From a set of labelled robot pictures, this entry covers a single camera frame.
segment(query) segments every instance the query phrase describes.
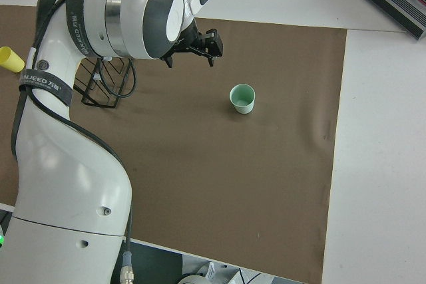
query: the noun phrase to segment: black wire rack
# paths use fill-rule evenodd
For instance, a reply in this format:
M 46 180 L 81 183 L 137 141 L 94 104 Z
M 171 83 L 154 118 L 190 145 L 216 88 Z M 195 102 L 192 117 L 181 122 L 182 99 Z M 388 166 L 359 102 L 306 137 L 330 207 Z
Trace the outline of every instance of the black wire rack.
M 103 72 L 104 83 L 100 72 Z M 81 102 L 98 108 L 115 108 L 119 96 L 108 92 L 107 88 L 122 94 L 130 73 L 130 59 L 116 58 L 111 61 L 86 58 L 77 69 L 74 89 L 82 95 Z

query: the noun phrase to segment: cable connector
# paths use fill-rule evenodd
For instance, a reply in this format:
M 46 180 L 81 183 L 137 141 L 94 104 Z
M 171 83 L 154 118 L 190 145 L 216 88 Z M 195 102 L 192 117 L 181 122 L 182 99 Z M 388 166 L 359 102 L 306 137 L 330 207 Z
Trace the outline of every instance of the cable connector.
M 121 267 L 120 284 L 132 284 L 134 281 L 133 267 L 127 265 Z

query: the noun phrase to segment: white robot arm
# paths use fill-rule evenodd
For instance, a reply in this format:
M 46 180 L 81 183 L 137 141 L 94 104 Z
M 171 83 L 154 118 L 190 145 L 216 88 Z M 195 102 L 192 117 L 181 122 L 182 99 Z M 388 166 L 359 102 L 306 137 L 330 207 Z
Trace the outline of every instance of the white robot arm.
M 19 193 L 0 253 L 0 283 L 110 281 L 126 230 L 131 186 L 118 156 L 69 120 L 85 57 L 222 56 L 215 29 L 198 32 L 207 0 L 39 0 L 37 34 L 20 80 L 12 145 Z M 131 277 L 123 283 L 130 283 Z

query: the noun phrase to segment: green cup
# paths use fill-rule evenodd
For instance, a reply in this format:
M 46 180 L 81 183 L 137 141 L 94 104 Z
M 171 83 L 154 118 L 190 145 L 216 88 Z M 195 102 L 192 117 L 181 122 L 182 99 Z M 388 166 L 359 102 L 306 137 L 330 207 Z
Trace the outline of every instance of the green cup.
M 254 107 L 254 89 L 248 84 L 237 84 L 229 93 L 229 99 L 235 110 L 241 114 L 247 114 Z

